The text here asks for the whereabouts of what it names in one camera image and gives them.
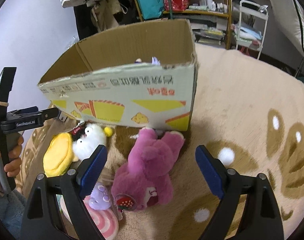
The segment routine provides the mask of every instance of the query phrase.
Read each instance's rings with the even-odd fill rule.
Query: yellow plush pillow
[[[43,157],[43,168],[47,177],[62,175],[74,158],[72,137],[69,133],[60,133],[50,143]]]

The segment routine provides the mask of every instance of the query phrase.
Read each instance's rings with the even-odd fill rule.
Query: pink plush bear
[[[173,187],[168,173],[184,141],[183,135],[176,131],[166,132],[158,140],[155,130],[140,130],[128,162],[114,177],[111,193],[119,209],[138,211],[171,201]]]

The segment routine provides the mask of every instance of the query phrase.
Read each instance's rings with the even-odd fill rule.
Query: bed
[[[125,213],[116,239],[199,238],[219,202],[195,162],[195,148],[201,144],[217,158],[232,159],[226,166],[241,174],[265,173],[279,205],[285,238],[303,239],[290,235],[304,219],[304,84],[236,50],[196,44],[196,52],[200,65],[191,127],[170,173],[174,198],[166,206]],[[43,155],[53,135],[75,124],[70,119],[49,120],[33,132],[16,178],[17,189],[25,196],[43,172]],[[126,162],[137,133],[135,128],[114,127],[105,165],[111,176]],[[244,203],[241,198],[229,236],[237,230]]]

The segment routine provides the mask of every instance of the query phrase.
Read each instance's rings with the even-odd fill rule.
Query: white rolling cart
[[[247,1],[247,0],[241,0],[240,1],[240,3],[239,3],[239,23],[238,23],[239,28],[238,28],[238,31],[237,31],[237,33],[235,35],[236,50],[238,49],[239,45],[247,47],[247,48],[252,49],[252,50],[256,50],[256,51],[259,52],[258,53],[258,57],[257,57],[257,59],[259,59],[260,54],[261,54],[262,49],[263,49],[263,43],[264,43],[265,34],[266,34],[266,27],[267,27],[267,20],[268,20],[268,11],[267,11],[267,9],[265,9],[265,13],[266,14],[265,13],[261,13],[259,11],[247,8],[247,7],[243,6],[243,4],[251,4],[251,5],[257,6],[258,8],[261,7],[261,5],[259,5],[257,3],[254,3],[254,2],[251,2],[251,1]],[[244,40],[244,39],[242,39],[242,38],[239,37],[240,31],[241,31],[242,13],[246,13],[246,14],[252,15],[254,17],[263,19],[265,21],[263,38],[262,38],[262,41],[261,41],[261,43],[260,43],[259,46],[253,45],[252,41],[247,41],[247,40]]]

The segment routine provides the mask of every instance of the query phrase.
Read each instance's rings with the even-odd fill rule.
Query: yellow graphic on box
[[[154,113],[168,111],[186,105],[186,101],[178,100],[133,100],[133,102]]]
[[[108,100],[90,100],[92,115],[97,119],[108,122],[120,122],[124,112],[124,105]]]
[[[82,114],[92,115],[89,103],[74,102],[74,105]]]
[[[143,124],[148,123],[149,119],[145,114],[137,113],[135,116],[131,118],[133,122],[136,122],[137,124]]]
[[[52,103],[57,107],[64,108],[64,109],[67,108],[67,101],[65,101],[65,100],[52,100]]]
[[[174,130],[186,131],[189,126],[190,112],[178,115],[165,121]]]
[[[82,116],[77,112],[77,111],[75,111],[75,110],[73,110],[72,112],[71,112],[71,115],[73,115],[74,117],[76,117],[76,118],[81,118]]]

